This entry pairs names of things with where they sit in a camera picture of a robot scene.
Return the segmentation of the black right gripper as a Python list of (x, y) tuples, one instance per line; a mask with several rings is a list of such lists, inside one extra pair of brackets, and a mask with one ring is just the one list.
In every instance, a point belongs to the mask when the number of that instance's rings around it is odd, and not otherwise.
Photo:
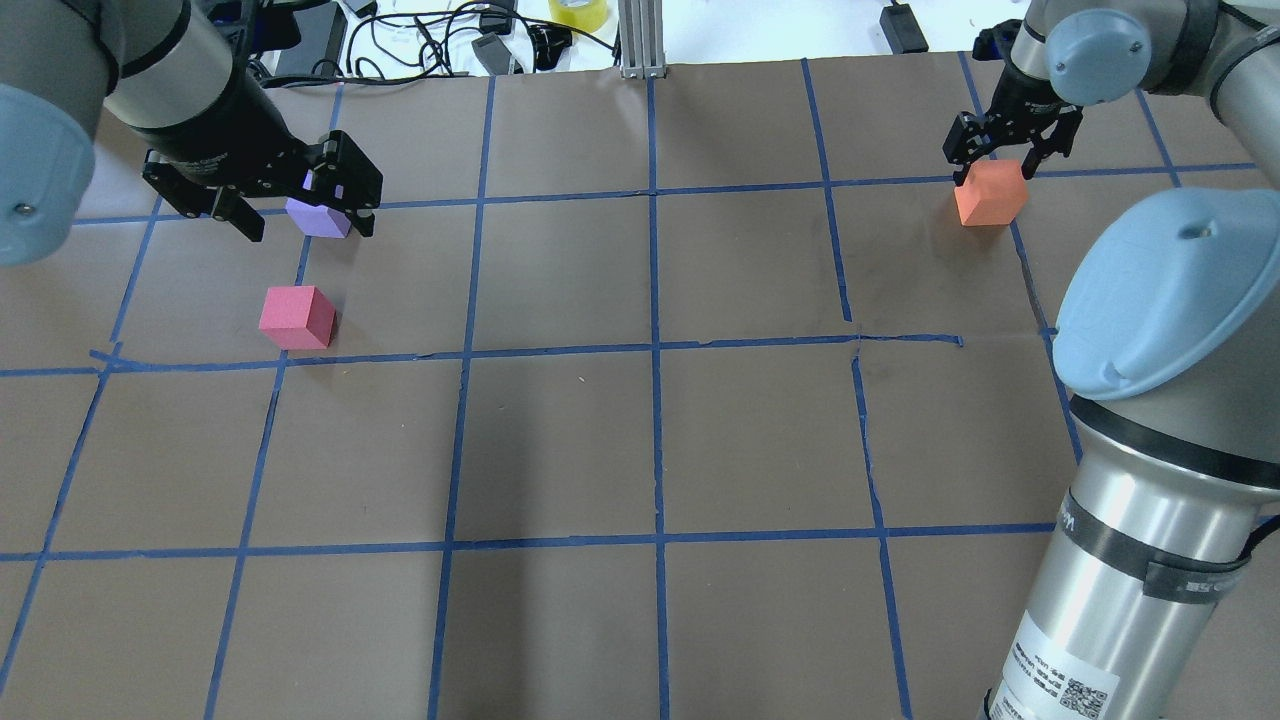
[(1055, 154), (1069, 158), (1083, 122), (1080, 106), (1056, 95), (1047, 79), (1037, 79), (1007, 63), (995, 94), (982, 113), (960, 111), (943, 143), (943, 155), (954, 165), (956, 187), (965, 183), (975, 161), (996, 149), (1030, 145), (1021, 177), (1032, 179), (1041, 163)]

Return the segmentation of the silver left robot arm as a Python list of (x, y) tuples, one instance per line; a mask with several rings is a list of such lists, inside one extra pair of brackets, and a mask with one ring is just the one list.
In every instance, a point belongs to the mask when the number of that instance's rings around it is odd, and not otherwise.
[(183, 217), (259, 242), (251, 200), (284, 197), (374, 232), (383, 173), (346, 132), (296, 137), (193, 1), (5, 1), (1, 96), (6, 266), (64, 245), (102, 111), (147, 145), (142, 177)]

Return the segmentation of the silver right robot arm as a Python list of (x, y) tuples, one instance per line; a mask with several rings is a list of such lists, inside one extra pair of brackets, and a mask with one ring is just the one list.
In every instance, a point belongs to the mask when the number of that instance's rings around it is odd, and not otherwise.
[(955, 181), (1027, 145), (1068, 155), (1087, 106), (1199, 96), (1272, 183), (1176, 187), (1098, 237), (1053, 366), (1084, 454), (980, 719), (1157, 719), (1277, 501), (1277, 12), (1224, 1), (1033, 1), (984, 29), (989, 109), (957, 115)]

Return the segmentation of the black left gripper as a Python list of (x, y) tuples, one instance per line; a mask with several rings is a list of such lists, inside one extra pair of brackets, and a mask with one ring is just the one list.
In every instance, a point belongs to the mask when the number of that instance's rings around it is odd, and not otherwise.
[(211, 217), (260, 243), (265, 220), (250, 199), (287, 197), (340, 211), (362, 236), (375, 229), (384, 176), (344, 131), (296, 137), (251, 76), (232, 76), (197, 115), (143, 127), (142, 177), (179, 214)]

